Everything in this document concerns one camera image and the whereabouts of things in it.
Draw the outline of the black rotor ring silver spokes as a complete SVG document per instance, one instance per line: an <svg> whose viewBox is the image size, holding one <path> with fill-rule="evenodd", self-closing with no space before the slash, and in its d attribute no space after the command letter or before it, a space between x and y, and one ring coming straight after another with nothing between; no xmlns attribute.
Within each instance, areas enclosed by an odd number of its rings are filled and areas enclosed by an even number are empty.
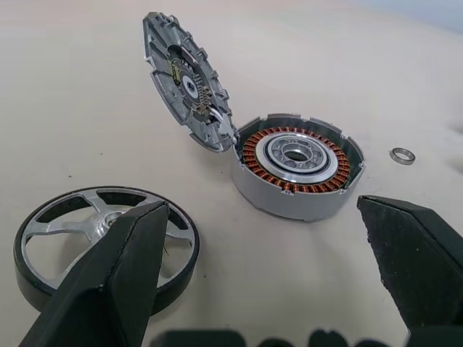
<svg viewBox="0 0 463 347"><path fill-rule="evenodd" d="M32 266L27 243L36 236L77 234L88 242L87 254L107 233L113 222L128 210L166 198L135 187L85 187L59 195L37 207L19 227L13 245L17 285L27 302L42 311L64 278L81 259L77 255L56 277L46 279ZM200 251L200 234L191 217L168 200L166 238L185 240L190 245L186 263L173 275L160 274L152 313L157 314L176 301L191 281Z"/></svg>

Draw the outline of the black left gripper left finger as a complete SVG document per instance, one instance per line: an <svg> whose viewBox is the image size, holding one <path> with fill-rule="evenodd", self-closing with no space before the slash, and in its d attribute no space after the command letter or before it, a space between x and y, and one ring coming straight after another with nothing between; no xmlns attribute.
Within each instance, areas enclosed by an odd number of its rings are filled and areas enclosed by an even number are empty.
<svg viewBox="0 0 463 347"><path fill-rule="evenodd" d="M156 297L169 206L118 217L71 269L18 347L141 347Z"/></svg>

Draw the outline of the grey round metal disc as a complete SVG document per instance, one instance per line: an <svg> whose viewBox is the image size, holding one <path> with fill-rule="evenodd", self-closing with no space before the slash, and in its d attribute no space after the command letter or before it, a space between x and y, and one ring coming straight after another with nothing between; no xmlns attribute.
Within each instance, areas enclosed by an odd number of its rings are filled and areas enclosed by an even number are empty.
<svg viewBox="0 0 463 347"><path fill-rule="evenodd" d="M145 60L171 115L204 148L226 152L238 140L229 94L204 48L174 16L150 12L143 19Z"/></svg>

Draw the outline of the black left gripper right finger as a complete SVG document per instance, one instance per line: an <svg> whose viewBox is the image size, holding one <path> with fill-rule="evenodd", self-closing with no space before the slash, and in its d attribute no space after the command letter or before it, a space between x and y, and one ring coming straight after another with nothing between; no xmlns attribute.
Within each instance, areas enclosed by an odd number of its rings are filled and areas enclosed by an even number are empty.
<svg viewBox="0 0 463 347"><path fill-rule="evenodd" d="M463 327L463 236L434 210L411 202L362 195L357 209L405 325Z"/></svg>

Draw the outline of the grey motor stator housing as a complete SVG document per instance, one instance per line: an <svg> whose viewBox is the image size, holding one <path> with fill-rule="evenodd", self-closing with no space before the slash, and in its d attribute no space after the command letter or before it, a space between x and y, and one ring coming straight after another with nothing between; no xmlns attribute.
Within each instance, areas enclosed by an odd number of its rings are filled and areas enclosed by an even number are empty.
<svg viewBox="0 0 463 347"><path fill-rule="evenodd" d="M352 137L320 119L271 113L239 129L231 178L259 210L306 222L337 214L365 170Z"/></svg>

